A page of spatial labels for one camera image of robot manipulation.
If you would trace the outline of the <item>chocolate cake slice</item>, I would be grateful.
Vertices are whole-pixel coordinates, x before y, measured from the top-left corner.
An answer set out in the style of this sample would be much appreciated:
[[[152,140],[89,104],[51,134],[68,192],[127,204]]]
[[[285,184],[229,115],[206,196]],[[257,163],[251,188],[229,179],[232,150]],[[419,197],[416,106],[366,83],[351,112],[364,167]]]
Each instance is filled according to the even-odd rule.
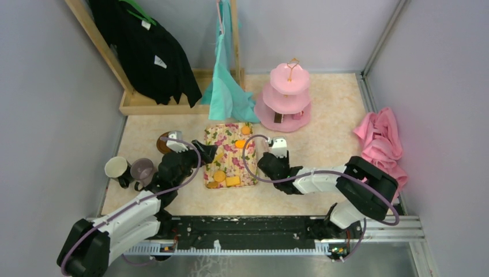
[[[284,115],[283,114],[275,113],[274,114],[273,122],[274,123],[282,123],[283,122],[283,118],[284,118]]]

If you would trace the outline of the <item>pink macaron pastry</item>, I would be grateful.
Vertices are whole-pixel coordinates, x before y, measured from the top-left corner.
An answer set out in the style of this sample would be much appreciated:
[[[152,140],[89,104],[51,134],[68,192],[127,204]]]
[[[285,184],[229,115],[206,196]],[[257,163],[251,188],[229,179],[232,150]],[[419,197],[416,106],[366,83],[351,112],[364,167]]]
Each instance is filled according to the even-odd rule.
[[[303,114],[304,114],[304,111],[301,111],[301,112],[298,112],[298,113],[296,113],[296,114],[293,114],[293,115],[292,115],[292,119],[293,119],[293,120],[301,120],[301,119],[302,119]]]

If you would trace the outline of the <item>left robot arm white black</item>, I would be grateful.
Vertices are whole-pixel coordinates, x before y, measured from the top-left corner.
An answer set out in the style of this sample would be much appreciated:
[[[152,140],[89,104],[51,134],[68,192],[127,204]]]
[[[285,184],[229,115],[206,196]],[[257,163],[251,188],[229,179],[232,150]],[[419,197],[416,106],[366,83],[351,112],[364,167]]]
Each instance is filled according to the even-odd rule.
[[[102,276],[139,242],[171,235],[173,224],[165,207],[202,166],[214,161],[218,147],[198,140],[167,138],[166,142],[172,151],[163,155],[150,183],[132,201],[101,218],[75,222],[57,258],[62,275]]]

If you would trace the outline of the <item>yellow cheese wedge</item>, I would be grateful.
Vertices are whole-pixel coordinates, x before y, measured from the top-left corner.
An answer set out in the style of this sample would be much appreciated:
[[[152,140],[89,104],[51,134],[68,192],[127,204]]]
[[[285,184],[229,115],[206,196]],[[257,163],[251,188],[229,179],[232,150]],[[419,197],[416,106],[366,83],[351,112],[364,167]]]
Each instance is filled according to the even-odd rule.
[[[213,160],[213,163],[220,163],[220,161],[222,160],[224,156],[224,152],[221,152],[219,154],[217,154]]]

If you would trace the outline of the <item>round orange cookie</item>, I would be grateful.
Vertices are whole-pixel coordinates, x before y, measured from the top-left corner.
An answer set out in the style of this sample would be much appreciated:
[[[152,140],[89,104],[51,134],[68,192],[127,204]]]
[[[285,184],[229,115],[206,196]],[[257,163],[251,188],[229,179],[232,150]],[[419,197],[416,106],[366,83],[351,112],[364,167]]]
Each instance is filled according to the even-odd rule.
[[[226,179],[226,173],[222,170],[217,170],[213,175],[213,179],[215,182],[224,182]]]

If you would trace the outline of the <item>floral serving tray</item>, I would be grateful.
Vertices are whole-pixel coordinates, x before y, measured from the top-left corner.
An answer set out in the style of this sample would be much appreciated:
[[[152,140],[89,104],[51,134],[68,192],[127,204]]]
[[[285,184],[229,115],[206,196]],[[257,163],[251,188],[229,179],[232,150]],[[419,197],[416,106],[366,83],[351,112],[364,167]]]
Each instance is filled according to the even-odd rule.
[[[244,136],[241,134],[241,128],[249,126],[251,134]],[[213,182],[213,175],[217,170],[222,170],[226,173],[226,177],[240,176],[241,186],[230,188],[242,188],[246,186],[255,186],[258,183],[257,179],[251,179],[248,173],[245,160],[255,159],[257,161],[257,147],[255,142],[248,143],[246,149],[238,149],[235,147],[236,140],[247,140],[254,134],[253,124],[249,122],[239,123],[223,123],[217,125],[209,125],[205,129],[204,143],[206,145],[217,145],[217,154],[224,152],[224,156],[220,163],[210,163],[205,165],[204,185]],[[219,189],[226,189],[225,181],[220,183]]]

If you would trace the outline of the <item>small brown cookie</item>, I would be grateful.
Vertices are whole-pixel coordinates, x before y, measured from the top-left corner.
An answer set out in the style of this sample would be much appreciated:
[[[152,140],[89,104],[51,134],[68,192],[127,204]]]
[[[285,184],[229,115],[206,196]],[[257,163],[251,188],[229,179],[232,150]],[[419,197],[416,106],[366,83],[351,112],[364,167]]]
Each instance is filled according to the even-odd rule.
[[[206,184],[206,187],[208,189],[218,189],[220,187],[220,183],[219,182],[216,182],[216,181],[209,182],[209,183]]]

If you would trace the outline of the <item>yellow square biscuit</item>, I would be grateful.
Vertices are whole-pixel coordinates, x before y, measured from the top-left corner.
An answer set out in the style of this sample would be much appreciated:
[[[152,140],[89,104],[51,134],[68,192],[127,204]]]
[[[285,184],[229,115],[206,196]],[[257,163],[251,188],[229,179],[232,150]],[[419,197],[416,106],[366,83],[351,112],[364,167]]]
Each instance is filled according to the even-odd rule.
[[[241,186],[240,176],[227,177],[225,179],[225,185],[228,188]]]

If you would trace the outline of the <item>small orange pastry top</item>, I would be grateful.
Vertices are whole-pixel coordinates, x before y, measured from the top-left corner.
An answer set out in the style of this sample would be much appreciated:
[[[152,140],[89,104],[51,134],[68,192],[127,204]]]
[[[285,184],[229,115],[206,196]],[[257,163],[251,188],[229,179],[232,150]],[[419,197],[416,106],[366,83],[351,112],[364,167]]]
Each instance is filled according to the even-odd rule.
[[[249,126],[243,126],[241,128],[241,134],[243,134],[244,136],[248,136],[251,134],[251,128]]]

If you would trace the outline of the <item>teal hanging garment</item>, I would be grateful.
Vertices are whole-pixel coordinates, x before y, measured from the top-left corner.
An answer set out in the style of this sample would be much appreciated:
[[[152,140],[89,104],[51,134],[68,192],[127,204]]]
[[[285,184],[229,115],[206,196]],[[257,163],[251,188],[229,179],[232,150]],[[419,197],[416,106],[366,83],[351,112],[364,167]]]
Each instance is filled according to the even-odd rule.
[[[232,19],[230,1],[217,1],[215,65],[212,81],[204,92],[202,104],[209,105],[209,120],[233,118],[239,122],[259,123],[254,112],[252,93],[235,81],[230,70],[232,49]]]

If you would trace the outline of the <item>pink three-tier cake stand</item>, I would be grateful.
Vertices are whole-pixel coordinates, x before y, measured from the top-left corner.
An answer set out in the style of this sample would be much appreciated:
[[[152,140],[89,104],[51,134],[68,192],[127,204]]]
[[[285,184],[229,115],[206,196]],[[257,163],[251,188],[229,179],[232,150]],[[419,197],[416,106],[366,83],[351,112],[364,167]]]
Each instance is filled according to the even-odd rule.
[[[294,132],[306,126],[311,118],[310,74],[298,59],[277,65],[270,80],[256,98],[254,112],[261,124],[277,132]],[[304,111],[301,120],[292,115]],[[282,123],[274,123],[274,114],[284,115]]]

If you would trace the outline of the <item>purple mug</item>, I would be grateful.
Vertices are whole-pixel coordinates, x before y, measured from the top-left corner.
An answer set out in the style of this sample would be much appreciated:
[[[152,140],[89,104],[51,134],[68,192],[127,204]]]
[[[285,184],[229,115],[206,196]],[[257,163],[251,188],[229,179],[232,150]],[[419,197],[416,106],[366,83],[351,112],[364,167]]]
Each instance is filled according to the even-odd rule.
[[[134,189],[138,192],[142,191],[152,181],[156,168],[153,162],[148,158],[136,160],[130,169],[130,174],[136,181]]]

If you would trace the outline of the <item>wooden clothes rack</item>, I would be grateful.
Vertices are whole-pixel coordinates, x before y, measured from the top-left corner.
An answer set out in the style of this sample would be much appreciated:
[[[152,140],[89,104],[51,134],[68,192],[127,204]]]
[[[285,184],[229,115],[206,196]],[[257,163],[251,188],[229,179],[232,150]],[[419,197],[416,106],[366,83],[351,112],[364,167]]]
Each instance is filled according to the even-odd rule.
[[[127,75],[121,67],[116,55],[105,42],[91,16],[91,10],[86,1],[65,0],[65,3],[83,27],[84,31],[101,54],[102,58],[113,72],[124,89],[119,105],[123,115],[174,115],[174,114],[208,114],[209,105],[197,103],[190,107],[187,97],[183,95],[180,102],[170,100],[168,105],[157,104],[154,100],[138,93],[131,85]],[[234,68],[230,70],[231,76],[241,88],[245,88],[245,69],[241,67],[240,37],[237,1],[230,2],[231,34]]]

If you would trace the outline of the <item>pink crumpled cloth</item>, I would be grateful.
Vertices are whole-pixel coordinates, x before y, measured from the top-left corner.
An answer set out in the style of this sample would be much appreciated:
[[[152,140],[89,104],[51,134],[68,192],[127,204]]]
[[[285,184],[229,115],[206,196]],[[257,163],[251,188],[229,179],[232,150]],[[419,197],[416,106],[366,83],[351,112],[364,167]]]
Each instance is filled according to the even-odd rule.
[[[393,110],[385,107],[378,113],[367,113],[353,133],[359,139],[361,157],[397,181],[398,188],[394,194],[397,198],[408,182],[408,175],[398,164],[403,156],[403,147]]]

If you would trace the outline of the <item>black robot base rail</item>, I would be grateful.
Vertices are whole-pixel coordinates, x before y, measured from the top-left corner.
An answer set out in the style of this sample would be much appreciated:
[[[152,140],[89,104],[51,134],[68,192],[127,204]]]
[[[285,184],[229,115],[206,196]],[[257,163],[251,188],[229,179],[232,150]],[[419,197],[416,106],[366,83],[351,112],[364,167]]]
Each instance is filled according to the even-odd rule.
[[[345,230],[324,216],[174,216],[146,239],[157,257],[185,255],[320,255],[345,259],[364,235],[365,221]]]

